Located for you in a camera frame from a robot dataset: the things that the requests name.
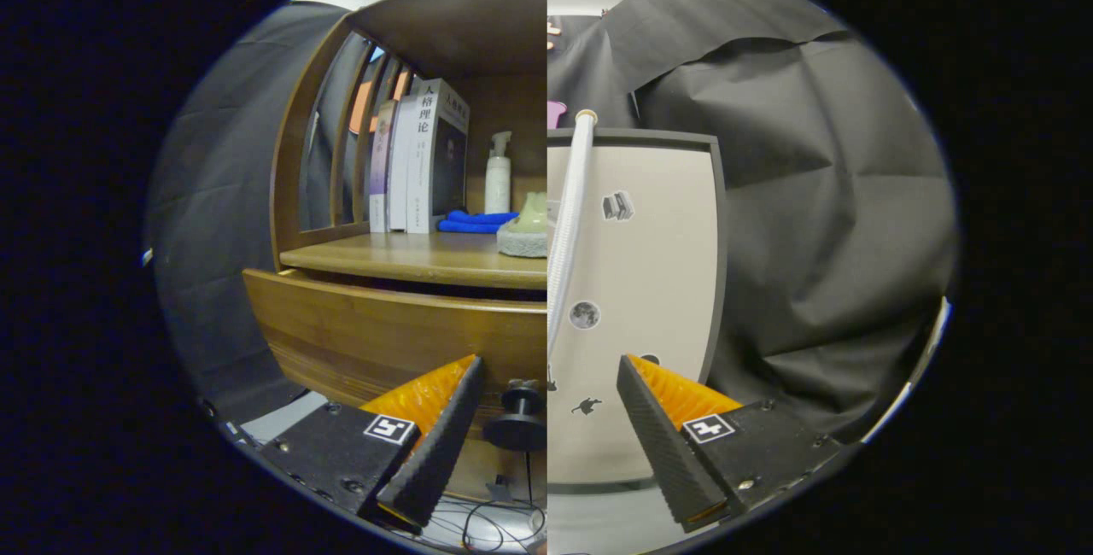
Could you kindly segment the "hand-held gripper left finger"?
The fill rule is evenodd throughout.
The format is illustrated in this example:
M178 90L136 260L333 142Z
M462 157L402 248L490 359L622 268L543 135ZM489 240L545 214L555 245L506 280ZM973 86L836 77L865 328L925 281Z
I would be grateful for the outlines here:
M364 405L325 403L259 454L322 500L418 535L453 476L483 378L482 358L468 355Z

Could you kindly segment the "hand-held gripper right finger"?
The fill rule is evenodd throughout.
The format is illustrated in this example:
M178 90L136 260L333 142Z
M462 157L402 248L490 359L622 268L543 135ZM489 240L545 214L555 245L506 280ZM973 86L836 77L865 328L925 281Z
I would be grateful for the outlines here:
M843 452L775 400L743 405L636 355L618 364L618 395L687 533L789 496Z

